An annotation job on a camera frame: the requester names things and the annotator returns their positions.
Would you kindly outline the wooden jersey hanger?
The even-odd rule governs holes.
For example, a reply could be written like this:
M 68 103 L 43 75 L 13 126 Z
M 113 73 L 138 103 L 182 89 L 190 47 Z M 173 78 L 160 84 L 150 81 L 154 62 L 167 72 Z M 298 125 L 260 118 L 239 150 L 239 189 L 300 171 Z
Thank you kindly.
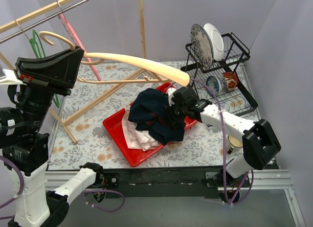
M 163 82 L 176 82 L 182 86 L 187 86 L 190 82 L 190 77 L 187 73 L 173 68 L 171 66 L 167 66 L 162 63 L 158 63 L 152 60 L 143 59 L 139 57 L 122 55 L 122 54 L 114 54 L 114 53 L 100 53 L 100 52 L 85 52 L 83 58 L 96 58 L 97 60 L 94 62 L 85 62 L 81 61 L 82 65 L 95 66 L 103 63 L 105 60 L 113 60 L 129 65 L 133 65 L 135 67 L 139 67 L 139 71 L 150 72 L 155 79 L 150 79 L 145 76 L 143 79 L 136 79 L 132 77 L 130 80 L 114 80 L 114 81 L 90 81 L 84 78 L 77 77 L 76 80 L 83 83 L 88 84 L 128 84 L 128 83 L 163 83 Z

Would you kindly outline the pink plastic hanger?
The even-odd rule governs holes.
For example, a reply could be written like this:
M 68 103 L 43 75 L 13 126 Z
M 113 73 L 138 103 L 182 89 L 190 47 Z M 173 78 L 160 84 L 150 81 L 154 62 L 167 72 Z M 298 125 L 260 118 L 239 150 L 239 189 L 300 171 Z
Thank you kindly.
M 81 47 L 80 40 L 78 39 L 78 36 L 74 32 L 74 29 L 71 27 L 71 25 L 67 22 L 66 18 L 63 14 L 58 15 L 58 18 L 61 20 L 63 26 L 65 27 L 66 31 L 70 35 L 70 37 L 73 39 L 74 43 L 72 43 L 70 40 L 68 40 L 65 37 L 62 37 L 61 35 L 56 35 L 57 38 L 60 38 L 62 41 L 67 43 L 69 45 L 69 50 L 67 50 L 68 54 L 66 55 L 69 58 L 69 66 L 74 67 L 74 70 L 78 71 L 79 65 L 88 65 L 91 66 L 91 70 L 93 71 L 94 75 L 96 76 L 98 81 L 101 81 L 101 78 L 98 74 L 98 71 L 96 70 L 94 64 L 99 64 L 101 61 L 92 61 L 91 58 L 84 57 L 85 54 L 85 48 Z

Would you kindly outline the navy basketball jersey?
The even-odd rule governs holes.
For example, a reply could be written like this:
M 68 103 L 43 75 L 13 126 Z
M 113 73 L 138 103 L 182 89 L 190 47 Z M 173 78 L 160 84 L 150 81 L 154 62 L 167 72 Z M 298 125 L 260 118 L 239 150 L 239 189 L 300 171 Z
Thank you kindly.
M 167 94 L 148 88 L 140 92 L 131 104 L 128 120 L 136 124 L 137 131 L 147 131 L 161 144 L 181 142 L 185 132 L 184 118 L 180 116 L 170 118 L 166 111 L 168 105 Z

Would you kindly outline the green plastic hanger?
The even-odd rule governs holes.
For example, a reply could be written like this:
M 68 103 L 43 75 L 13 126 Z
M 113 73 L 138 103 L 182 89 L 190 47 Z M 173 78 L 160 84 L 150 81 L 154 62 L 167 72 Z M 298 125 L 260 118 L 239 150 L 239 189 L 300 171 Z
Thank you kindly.
M 36 58 L 46 57 L 44 47 L 42 45 L 39 34 L 33 29 L 32 30 L 32 38 L 29 40 L 31 44 L 31 48 L 36 56 Z

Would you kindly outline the white tank top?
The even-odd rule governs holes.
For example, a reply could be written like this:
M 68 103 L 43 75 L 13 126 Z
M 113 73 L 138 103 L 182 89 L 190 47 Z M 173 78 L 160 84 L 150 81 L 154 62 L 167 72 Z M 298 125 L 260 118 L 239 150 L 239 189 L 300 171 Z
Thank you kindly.
M 125 113 L 124 113 L 124 116 L 122 118 L 122 121 L 125 123 L 129 122 L 130 109 L 131 109 L 131 105 L 128 105 L 124 108 Z
M 138 149 L 145 152 L 156 149 L 161 145 L 159 141 L 150 136 L 149 131 L 138 131 L 136 123 L 130 121 L 128 123 L 121 122 L 124 138 L 129 149 Z

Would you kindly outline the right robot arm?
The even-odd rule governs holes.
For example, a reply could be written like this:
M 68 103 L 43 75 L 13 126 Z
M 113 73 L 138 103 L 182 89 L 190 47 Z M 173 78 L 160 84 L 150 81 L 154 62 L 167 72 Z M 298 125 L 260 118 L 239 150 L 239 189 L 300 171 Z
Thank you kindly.
M 250 170 L 262 170 L 281 151 L 281 145 L 271 126 L 265 120 L 253 121 L 231 114 L 206 99 L 199 99 L 192 89 L 169 88 L 166 91 L 170 119 L 189 117 L 202 124 L 215 126 L 224 134 L 236 138 L 243 145 L 243 154 L 230 161 L 221 174 L 222 183 L 234 186 L 239 176 Z

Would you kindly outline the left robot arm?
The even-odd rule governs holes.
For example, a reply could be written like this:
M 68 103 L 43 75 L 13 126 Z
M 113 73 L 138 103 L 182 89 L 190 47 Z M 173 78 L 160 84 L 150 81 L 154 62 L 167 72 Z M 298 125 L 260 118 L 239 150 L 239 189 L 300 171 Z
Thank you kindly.
M 14 70 L 0 71 L 0 83 L 14 104 L 0 110 L 1 160 L 11 175 L 16 203 L 10 227 L 56 227 L 76 197 L 104 182 L 102 166 L 88 162 L 64 185 L 45 188 L 49 134 L 40 129 L 54 95 L 71 94 L 83 55 L 74 46 L 41 59 L 18 58 Z

